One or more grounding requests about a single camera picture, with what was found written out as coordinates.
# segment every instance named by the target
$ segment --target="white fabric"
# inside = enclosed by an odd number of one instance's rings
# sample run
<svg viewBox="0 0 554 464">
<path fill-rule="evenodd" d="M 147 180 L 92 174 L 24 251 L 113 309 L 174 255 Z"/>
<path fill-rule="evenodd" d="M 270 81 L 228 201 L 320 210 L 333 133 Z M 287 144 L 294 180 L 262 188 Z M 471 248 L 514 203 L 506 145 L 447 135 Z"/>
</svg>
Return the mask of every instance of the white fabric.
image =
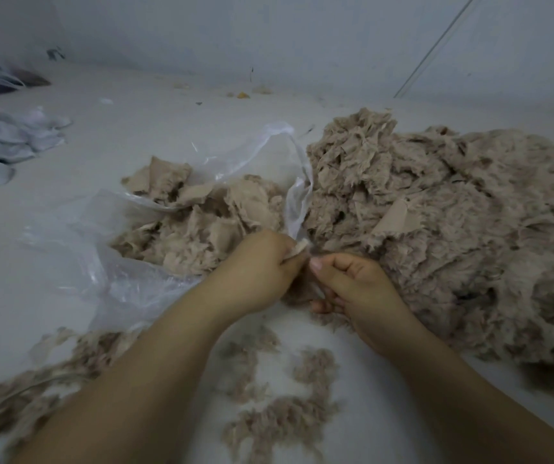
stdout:
<svg viewBox="0 0 554 464">
<path fill-rule="evenodd" d="M 0 185 L 13 176 L 7 164 L 28 160 L 65 143 L 59 129 L 70 123 L 68 117 L 46 116 L 42 108 L 18 117 L 0 112 Z"/>
</svg>

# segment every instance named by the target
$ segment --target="hand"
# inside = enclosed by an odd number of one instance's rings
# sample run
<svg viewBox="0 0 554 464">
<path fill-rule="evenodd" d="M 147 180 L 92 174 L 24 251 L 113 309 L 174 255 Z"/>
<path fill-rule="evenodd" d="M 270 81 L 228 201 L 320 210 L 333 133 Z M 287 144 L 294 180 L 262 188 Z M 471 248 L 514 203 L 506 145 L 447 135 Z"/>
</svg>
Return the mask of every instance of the hand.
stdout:
<svg viewBox="0 0 554 464">
<path fill-rule="evenodd" d="M 308 259 L 301 253 L 284 261 L 295 245 L 267 229 L 250 234 L 197 289 L 236 317 L 261 311 L 285 294 Z"/>
<path fill-rule="evenodd" d="M 377 353 L 391 356 L 427 335 L 387 274 L 373 260 L 328 254 L 312 258 L 309 268 L 326 295 L 324 300 L 312 301 L 312 310 L 343 312 L 361 339 Z"/>
</svg>

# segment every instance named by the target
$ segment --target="forearm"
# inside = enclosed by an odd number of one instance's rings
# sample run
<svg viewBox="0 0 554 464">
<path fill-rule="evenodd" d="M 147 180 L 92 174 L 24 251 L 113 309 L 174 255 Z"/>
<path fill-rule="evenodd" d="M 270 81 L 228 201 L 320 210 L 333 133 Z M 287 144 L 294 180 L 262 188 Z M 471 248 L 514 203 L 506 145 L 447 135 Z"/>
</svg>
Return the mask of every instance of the forearm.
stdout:
<svg viewBox="0 0 554 464">
<path fill-rule="evenodd" d="M 554 429 L 432 334 L 392 358 L 454 462 L 554 462 Z"/>
<path fill-rule="evenodd" d="M 164 462 L 210 350 L 233 322 L 191 290 L 82 389 L 14 464 Z"/>
</svg>

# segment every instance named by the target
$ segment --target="white surface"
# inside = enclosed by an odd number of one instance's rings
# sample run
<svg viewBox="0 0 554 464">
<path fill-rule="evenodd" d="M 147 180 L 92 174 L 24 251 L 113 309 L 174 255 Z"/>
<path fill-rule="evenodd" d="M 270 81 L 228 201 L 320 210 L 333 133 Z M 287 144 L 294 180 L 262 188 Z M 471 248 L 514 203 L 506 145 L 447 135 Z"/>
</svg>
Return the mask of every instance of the white surface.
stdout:
<svg viewBox="0 0 554 464">
<path fill-rule="evenodd" d="M 466 0 L 52 0 L 85 63 L 392 97 Z"/>
<path fill-rule="evenodd" d="M 51 0 L 0 0 L 0 55 L 22 63 L 67 44 Z"/>
<path fill-rule="evenodd" d="M 477 0 L 406 98 L 554 109 L 554 0 Z"/>
<path fill-rule="evenodd" d="M 85 329 L 94 306 L 76 297 L 53 291 L 36 264 L 38 255 L 17 243 L 31 208 L 86 195 L 102 187 L 119 188 L 121 176 L 144 165 L 151 154 L 180 161 L 193 153 L 191 142 L 215 150 L 231 148 L 262 125 L 286 120 L 296 134 L 315 128 L 301 139 L 317 140 L 334 116 L 349 114 L 361 106 L 393 108 L 398 130 L 419 131 L 430 124 L 447 124 L 466 131 L 520 127 L 554 139 L 554 116 L 509 114 L 485 110 L 435 106 L 405 100 L 351 101 L 326 96 L 276 90 L 275 94 L 251 94 L 247 100 L 227 98 L 227 92 L 250 92 L 249 83 L 220 89 L 201 87 L 197 77 L 166 77 L 150 73 L 106 70 L 77 65 L 50 64 L 54 85 L 0 96 L 0 107 L 19 112 L 44 106 L 51 114 L 72 117 L 65 129 L 68 144 L 17 166 L 16 176 L 0 187 L 0 379 L 29 366 L 27 351 L 44 333 L 59 326 Z M 188 83 L 188 90 L 177 89 Z M 111 98 L 103 105 L 99 98 Z M 343 401 L 343 413 L 327 427 L 322 449 L 327 463 L 429 462 L 428 436 L 392 368 L 355 337 L 309 325 L 300 312 L 271 311 L 272 326 L 289 351 L 299 346 L 328 346 L 341 365 L 335 398 Z M 287 383 L 287 356 L 264 373 L 274 390 Z M 520 387 L 518 377 L 506 367 L 476 364 L 491 382 L 554 426 L 554 400 L 532 395 Z M 213 363 L 196 403 L 196 419 L 188 427 L 185 462 L 229 462 L 219 443 L 223 424 L 234 418 L 235 406 L 217 395 L 209 397 L 219 365 Z M 300 449 L 279 451 L 276 462 L 313 461 Z"/>
</svg>

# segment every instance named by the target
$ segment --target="fingernail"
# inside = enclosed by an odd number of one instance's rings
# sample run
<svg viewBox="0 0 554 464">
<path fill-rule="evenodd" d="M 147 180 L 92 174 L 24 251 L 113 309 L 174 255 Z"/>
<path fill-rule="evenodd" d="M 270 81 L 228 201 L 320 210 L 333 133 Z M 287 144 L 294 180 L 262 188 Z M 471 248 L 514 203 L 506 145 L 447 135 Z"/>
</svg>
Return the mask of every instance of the fingernail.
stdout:
<svg viewBox="0 0 554 464">
<path fill-rule="evenodd" d="M 309 261 L 309 266 L 312 268 L 312 270 L 319 270 L 322 268 L 322 261 L 317 257 L 312 257 L 312 259 Z"/>
</svg>

